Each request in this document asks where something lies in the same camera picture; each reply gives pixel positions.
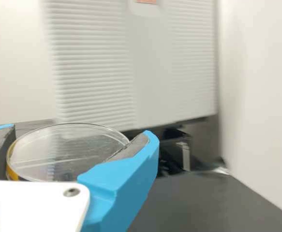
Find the white machine housing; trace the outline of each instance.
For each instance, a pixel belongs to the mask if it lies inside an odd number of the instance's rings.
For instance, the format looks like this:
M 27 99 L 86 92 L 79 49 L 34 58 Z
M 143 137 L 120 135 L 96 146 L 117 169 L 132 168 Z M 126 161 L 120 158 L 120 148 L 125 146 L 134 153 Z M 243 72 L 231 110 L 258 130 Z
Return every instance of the white machine housing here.
M 59 122 L 120 131 L 216 113 L 215 0 L 46 0 Z

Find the white panel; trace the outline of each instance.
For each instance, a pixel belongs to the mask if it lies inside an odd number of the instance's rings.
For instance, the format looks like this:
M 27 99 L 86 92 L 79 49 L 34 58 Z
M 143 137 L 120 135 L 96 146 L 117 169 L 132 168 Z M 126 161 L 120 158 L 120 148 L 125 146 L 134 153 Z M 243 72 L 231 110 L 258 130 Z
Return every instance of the white panel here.
M 59 121 L 95 123 L 118 130 L 135 128 L 124 4 L 51 0 L 45 6 Z
M 282 1 L 220 9 L 223 154 L 233 176 L 282 209 Z
M 214 0 L 48 0 L 59 120 L 128 130 L 215 113 Z
M 215 113 L 215 5 L 213 0 L 172 0 L 172 92 L 176 119 Z

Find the ribbed panel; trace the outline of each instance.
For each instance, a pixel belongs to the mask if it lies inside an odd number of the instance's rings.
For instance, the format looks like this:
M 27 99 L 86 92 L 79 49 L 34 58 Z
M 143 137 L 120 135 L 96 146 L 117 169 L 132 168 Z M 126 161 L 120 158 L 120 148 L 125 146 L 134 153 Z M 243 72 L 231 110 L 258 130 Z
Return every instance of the ribbed panel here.
M 45 1 L 60 122 L 136 127 L 121 0 Z
M 214 0 L 165 1 L 176 118 L 215 113 Z

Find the black surface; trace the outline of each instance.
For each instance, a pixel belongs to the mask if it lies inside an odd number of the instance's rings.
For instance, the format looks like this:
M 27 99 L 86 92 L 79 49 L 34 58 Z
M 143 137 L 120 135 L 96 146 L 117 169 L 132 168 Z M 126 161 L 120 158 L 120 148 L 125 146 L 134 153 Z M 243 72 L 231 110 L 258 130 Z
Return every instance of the black surface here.
M 158 178 L 130 232 L 282 232 L 282 210 L 231 176 Z

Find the petri dish lid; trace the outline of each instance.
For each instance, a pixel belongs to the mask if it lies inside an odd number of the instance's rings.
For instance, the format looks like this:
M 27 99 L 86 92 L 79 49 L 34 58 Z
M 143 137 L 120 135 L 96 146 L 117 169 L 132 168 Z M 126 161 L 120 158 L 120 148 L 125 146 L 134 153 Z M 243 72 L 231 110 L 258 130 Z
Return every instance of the petri dish lid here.
M 9 179 L 76 181 L 79 174 L 129 143 L 104 126 L 68 123 L 33 130 L 18 138 L 7 154 Z

